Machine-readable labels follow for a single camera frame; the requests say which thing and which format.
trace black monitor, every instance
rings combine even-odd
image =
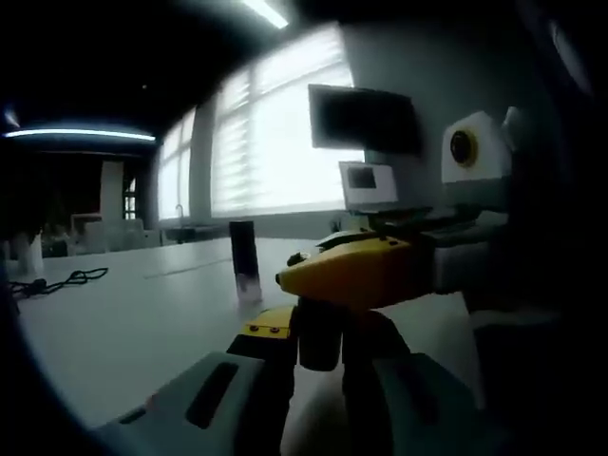
[[[418,123],[409,97],[380,90],[309,85],[313,146],[418,154]]]

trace ceiling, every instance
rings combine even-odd
[[[267,0],[290,21],[279,31],[239,0],[5,3],[0,107],[22,128],[117,125],[156,136],[232,69],[310,24],[399,14],[390,0]],[[416,12],[436,11],[429,3]],[[2,116],[0,131],[11,129]]]

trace white table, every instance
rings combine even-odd
[[[261,309],[295,304],[295,296],[278,288],[275,274],[290,255],[314,242],[262,238],[256,245],[264,300],[250,308],[238,305],[227,238],[45,260],[50,282],[78,269],[109,268],[100,280],[19,304],[41,368],[86,426],[133,409],[206,353],[225,351]],[[413,351],[431,355],[481,400],[472,332],[458,295],[425,296],[382,312]],[[340,370],[296,368],[286,435],[304,426],[312,402],[328,390],[339,392],[339,377]]]

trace wall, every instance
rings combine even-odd
[[[366,151],[367,160],[393,166],[399,207],[455,202],[504,202],[504,182],[441,183],[441,145],[446,127],[478,110],[502,121],[510,105],[530,110],[545,136],[554,130],[551,104],[516,29],[491,21],[446,24],[394,22],[342,28],[356,86],[410,96],[422,130],[423,152],[413,156]],[[192,221],[210,223],[209,182],[214,101],[197,112],[192,146]],[[260,236],[322,238],[344,213],[255,218]]]
[[[104,221],[123,219],[123,163],[104,161],[102,165],[102,188],[100,212]]]

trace ceiling light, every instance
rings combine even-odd
[[[148,135],[138,135],[136,133],[123,133],[121,131],[103,131],[103,130],[82,130],[80,128],[40,128],[37,130],[19,130],[5,133],[6,138],[16,138],[19,136],[32,135],[92,135],[92,136],[110,136],[113,138],[128,138],[129,140],[155,141],[156,138]]]
[[[269,7],[264,0],[243,0],[243,3],[260,16],[266,18],[277,29],[283,29],[289,24],[283,16]]]

